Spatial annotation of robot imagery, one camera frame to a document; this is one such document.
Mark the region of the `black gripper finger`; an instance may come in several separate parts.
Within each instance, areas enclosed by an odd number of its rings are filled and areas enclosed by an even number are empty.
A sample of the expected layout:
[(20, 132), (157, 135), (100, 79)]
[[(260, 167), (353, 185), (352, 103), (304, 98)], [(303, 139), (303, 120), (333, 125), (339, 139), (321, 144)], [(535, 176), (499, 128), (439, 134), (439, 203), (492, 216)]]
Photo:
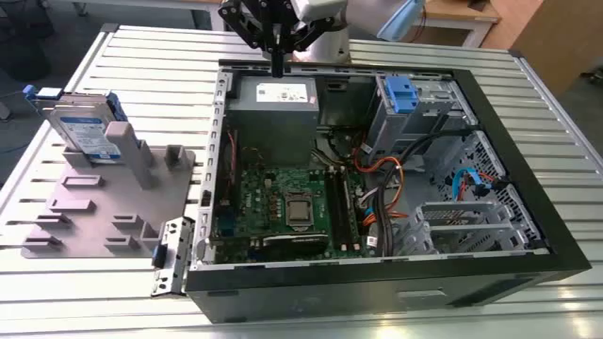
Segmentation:
[(312, 21), (299, 29), (293, 29), (293, 20), (285, 20), (280, 24), (277, 40), (277, 77), (284, 76), (284, 55), (292, 52), (303, 52), (327, 32), (335, 24), (335, 18), (327, 17)]
[(277, 43), (269, 1), (221, 1), (219, 15), (252, 49), (260, 49), (271, 61), (271, 75), (277, 77)]

